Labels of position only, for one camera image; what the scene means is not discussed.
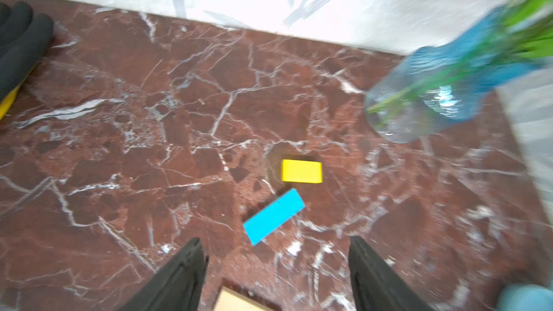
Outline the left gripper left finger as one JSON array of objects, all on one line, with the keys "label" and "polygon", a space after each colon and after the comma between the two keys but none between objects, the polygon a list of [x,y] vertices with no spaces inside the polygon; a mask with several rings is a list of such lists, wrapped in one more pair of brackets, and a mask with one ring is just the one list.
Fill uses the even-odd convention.
[{"label": "left gripper left finger", "polygon": [[191,239],[121,309],[197,310],[208,264],[201,240]]}]

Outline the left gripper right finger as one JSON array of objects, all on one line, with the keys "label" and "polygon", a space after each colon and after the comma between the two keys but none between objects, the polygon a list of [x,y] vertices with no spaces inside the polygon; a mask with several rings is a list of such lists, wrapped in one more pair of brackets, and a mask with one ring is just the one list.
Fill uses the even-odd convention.
[{"label": "left gripper right finger", "polygon": [[350,237],[348,263],[357,310],[432,310],[359,236]]}]

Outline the teal block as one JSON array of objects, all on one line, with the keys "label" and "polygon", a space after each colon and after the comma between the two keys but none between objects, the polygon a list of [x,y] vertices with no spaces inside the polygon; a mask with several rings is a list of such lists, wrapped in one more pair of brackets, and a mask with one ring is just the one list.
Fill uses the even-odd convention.
[{"label": "teal block", "polygon": [[304,209],[302,197],[292,188],[248,219],[243,228],[251,244],[256,246]]}]

